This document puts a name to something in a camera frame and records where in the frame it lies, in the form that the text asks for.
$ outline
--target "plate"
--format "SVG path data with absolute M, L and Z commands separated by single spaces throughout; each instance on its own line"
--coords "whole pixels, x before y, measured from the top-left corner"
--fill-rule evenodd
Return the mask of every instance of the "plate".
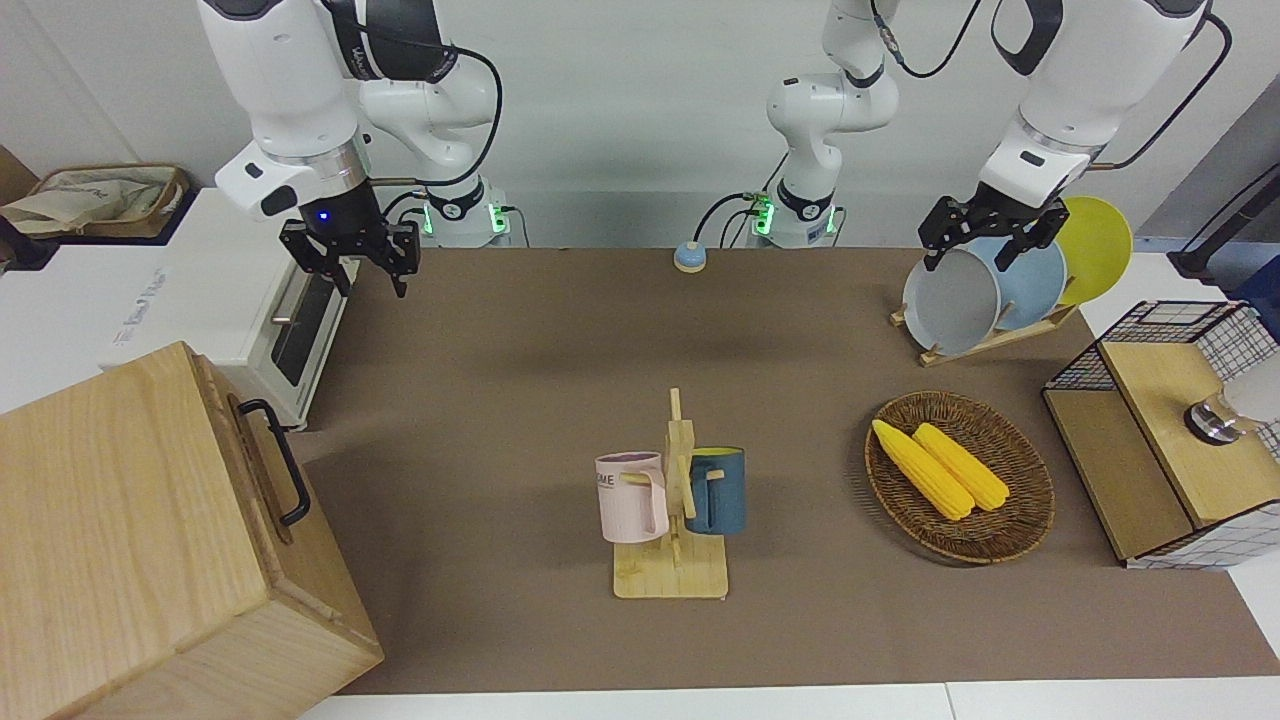
M 924 260 L 911 268 L 902 290 L 906 329 L 924 350 L 960 355 L 987 338 L 1000 316 L 1000 286 L 991 268 L 960 247 L 931 273 Z
M 1007 237 L 979 237 L 965 249 L 982 258 L 1000 284 L 1000 300 L 1014 306 L 996 323 L 1001 331 L 1020 331 L 1041 322 L 1062 297 L 1066 287 L 1066 259 L 1057 245 L 1033 247 L 1014 260 L 1007 270 L 996 269 L 996 255 Z
M 1074 278 L 1062 293 L 1062 305 L 1079 305 L 1115 287 L 1133 256 L 1129 220 L 1106 200 L 1068 197 L 1071 217 L 1059 231 L 1057 242 Z
M 924 547 L 951 560 L 989 565 L 1027 555 L 1053 527 L 1048 469 L 1027 437 L 1000 413 L 960 395 L 923 391 L 891 401 L 876 419 L 908 434 L 920 423 L 933 423 L 1009 486 L 1002 507 L 975 507 L 952 523 L 924 500 L 868 429 L 864 459 L 872 489 L 888 516 Z

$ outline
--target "pink mug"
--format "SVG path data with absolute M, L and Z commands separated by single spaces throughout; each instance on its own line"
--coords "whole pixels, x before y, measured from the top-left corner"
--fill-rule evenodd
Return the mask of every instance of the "pink mug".
M 667 534 L 667 480 L 662 455 L 614 452 L 595 459 L 600 529 L 616 543 L 648 542 Z

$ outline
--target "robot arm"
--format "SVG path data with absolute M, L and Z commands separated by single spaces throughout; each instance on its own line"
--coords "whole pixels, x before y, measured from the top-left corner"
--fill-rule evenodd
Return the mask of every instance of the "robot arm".
M 403 296 L 402 278 L 419 266 L 417 228 L 381 215 L 343 78 L 374 85 L 361 97 L 375 124 L 406 142 L 440 184 L 448 182 L 442 176 L 466 182 L 472 163 L 463 159 L 475 154 L 436 131 L 492 120 L 475 102 L 454 109 L 463 96 L 492 97 L 497 79 L 468 94 L 475 64 L 440 40 L 431 0 L 198 0 L 198 8 L 253 131 L 253 142 L 218 172 L 219 188 L 260 220 L 297 209 L 302 219 L 285 220 L 280 241 L 302 269 L 332 278 L 343 295 L 349 283 L 339 259 L 355 255 L 385 270 Z M 362 27 L 394 28 L 420 44 Z M 470 187 L 483 187 L 481 178 Z
M 1001 15 L 1024 5 L 1020 47 L 997 37 Z M 1066 222 L 1059 195 L 1111 142 L 1121 120 L 1197 32 L 1207 0 L 1021 0 L 1002 3 L 992 38 L 1028 76 L 1027 97 L 978 174 L 968 202 L 942 197 L 919 227 L 925 265 L 975 237 L 1010 237 L 996 259 L 1047 247 Z
M 892 17 L 897 0 L 879 5 Z M 769 95 L 769 122 L 787 141 L 787 159 L 769 188 L 762 234 L 780 247 L 813 245 L 828 225 L 844 158 L 827 137 L 884 127 L 897 113 L 869 0 L 832 0 L 822 46 L 841 72 L 787 78 Z

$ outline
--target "oven door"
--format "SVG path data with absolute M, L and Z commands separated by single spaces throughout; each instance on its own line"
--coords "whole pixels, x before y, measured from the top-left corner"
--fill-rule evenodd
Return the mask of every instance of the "oven door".
M 347 274 L 355 273 L 348 268 Z M 279 329 L 270 348 L 266 374 L 275 380 L 270 384 L 278 387 L 279 395 L 291 400 L 293 413 L 282 414 L 296 415 L 289 418 L 296 420 L 291 424 L 306 423 L 315 384 L 346 301 L 324 275 L 294 269 L 280 302 L 271 313 L 270 322 Z

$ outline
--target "wooden mug stand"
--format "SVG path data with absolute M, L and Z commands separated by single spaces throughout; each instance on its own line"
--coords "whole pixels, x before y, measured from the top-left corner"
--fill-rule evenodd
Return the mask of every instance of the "wooden mug stand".
M 671 420 L 667 421 L 663 459 L 671 529 L 658 539 L 613 546 L 613 594 L 623 600 L 723 600 L 728 594 L 724 537 L 685 529 L 685 519 L 696 518 L 698 511 L 689 478 L 694 459 L 694 421 L 681 414 L 680 388 L 671 388 Z
M 1071 287 L 1071 282 L 1075 278 L 1066 279 L 1066 286 L 1064 287 L 1064 292 L 1066 291 L 1068 287 Z M 986 337 L 986 340 L 975 345 L 972 350 L 960 352 L 957 355 L 942 355 L 941 352 L 938 352 L 938 346 L 934 345 L 933 347 L 925 348 L 925 351 L 920 354 L 919 357 L 920 365 L 925 368 L 931 368 L 933 365 L 941 365 L 943 363 L 950 363 L 951 360 L 968 357 L 970 355 L 977 355 L 986 350 L 1002 347 L 1011 342 L 1018 342 L 1020 340 L 1027 340 L 1029 337 L 1036 337 L 1038 334 L 1044 334 L 1047 332 L 1056 331 L 1057 328 L 1062 327 L 1062 323 L 1065 323 L 1068 318 L 1075 314 L 1078 307 L 1079 307 L 1078 305 L 1059 305 L 1053 307 L 1053 310 L 1051 310 L 1048 315 L 1044 315 L 1044 319 L 1018 331 L 993 329 L 991 331 L 991 334 Z M 1006 302 L 1005 306 L 1001 307 L 1000 316 L 996 319 L 996 323 L 1000 323 L 1000 320 L 1002 320 L 1005 315 L 1009 314 L 1009 311 L 1012 309 L 1014 304 Z M 896 328 L 906 327 L 905 302 L 902 304 L 901 307 L 897 309 L 896 313 L 888 316 L 888 322 Z

